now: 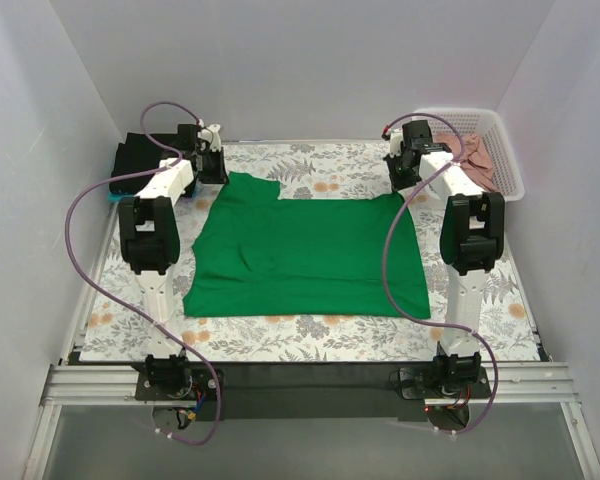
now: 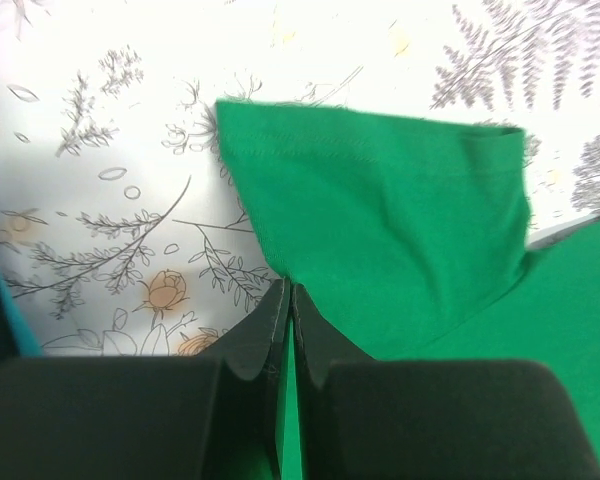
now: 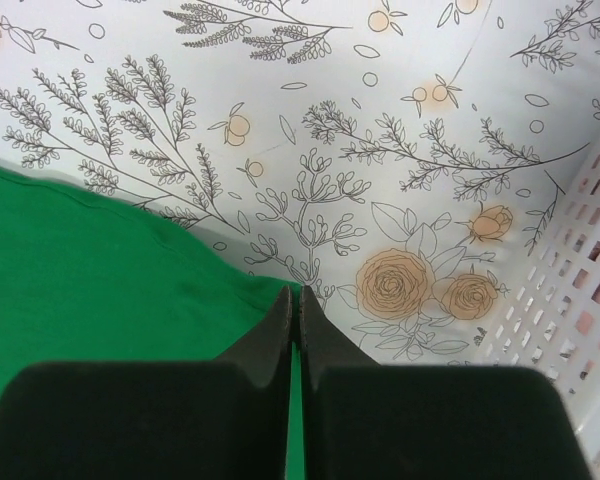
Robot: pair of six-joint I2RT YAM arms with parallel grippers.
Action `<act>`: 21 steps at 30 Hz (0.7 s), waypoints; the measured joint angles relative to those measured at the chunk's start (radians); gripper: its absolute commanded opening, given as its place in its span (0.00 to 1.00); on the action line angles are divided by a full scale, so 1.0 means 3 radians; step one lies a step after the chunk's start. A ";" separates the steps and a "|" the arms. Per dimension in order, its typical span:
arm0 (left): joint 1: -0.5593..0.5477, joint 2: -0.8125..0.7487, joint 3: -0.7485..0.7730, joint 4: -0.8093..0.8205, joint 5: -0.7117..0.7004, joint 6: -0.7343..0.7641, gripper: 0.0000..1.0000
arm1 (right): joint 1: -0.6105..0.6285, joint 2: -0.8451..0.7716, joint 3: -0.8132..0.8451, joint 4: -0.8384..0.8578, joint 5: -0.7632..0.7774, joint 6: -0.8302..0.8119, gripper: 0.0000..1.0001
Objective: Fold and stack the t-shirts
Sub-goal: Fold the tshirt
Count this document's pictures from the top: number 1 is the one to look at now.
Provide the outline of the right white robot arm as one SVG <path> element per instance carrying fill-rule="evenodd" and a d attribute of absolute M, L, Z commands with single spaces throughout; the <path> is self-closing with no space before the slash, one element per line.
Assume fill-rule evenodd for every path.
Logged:
<path fill-rule="evenodd" d="M 505 200 L 488 192 L 463 171 L 459 156 L 437 143 L 431 115 L 408 114 L 387 125 L 382 137 L 391 187 L 419 193 L 430 187 L 444 203 L 440 255 L 448 271 L 447 309 L 433 360 L 403 379 L 421 392 L 455 397 L 482 381 L 478 334 L 481 302 L 491 270 L 504 251 Z"/>

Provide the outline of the green t shirt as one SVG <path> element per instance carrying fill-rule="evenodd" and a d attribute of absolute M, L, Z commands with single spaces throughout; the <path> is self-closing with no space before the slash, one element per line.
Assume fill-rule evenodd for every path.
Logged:
<path fill-rule="evenodd" d="M 192 245 L 189 317 L 430 316 L 414 222 L 398 193 L 283 199 L 232 173 Z"/>

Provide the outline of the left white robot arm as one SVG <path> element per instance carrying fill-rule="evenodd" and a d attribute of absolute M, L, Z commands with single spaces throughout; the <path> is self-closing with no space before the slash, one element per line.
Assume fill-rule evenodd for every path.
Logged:
<path fill-rule="evenodd" d="M 181 244 L 175 204 L 197 182 L 226 184 L 221 126 L 180 124 L 174 151 L 162 153 L 148 184 L 119 209 L 120 247 L 139 286 L 145 312 L 152 319 L 144 363 L 148 383 L 168 398 L 185 398 L 193 386 L 184 348 L 164 333 L 175 320 L 174 268 Z"/>

